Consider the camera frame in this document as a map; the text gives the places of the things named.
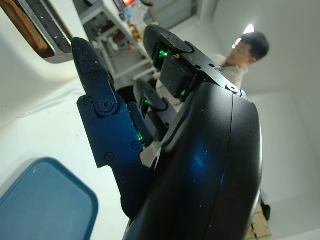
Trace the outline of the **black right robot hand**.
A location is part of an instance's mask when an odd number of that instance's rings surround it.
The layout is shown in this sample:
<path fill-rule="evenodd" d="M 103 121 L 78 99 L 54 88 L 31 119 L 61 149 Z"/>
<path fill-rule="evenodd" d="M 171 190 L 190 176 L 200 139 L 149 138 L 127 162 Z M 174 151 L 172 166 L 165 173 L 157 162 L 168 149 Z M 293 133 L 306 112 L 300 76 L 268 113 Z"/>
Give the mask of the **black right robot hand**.
<path fill-rule="evenodd" d="M 96 165 L 114 174 L 124 239 L 243 240 L 262 180 L 256 106 L 190 42 L 151 24 L 143 43 L 179 112 L 141 80 L 126 103 L 91 43 L 71 40 L 77 107 Z"/>

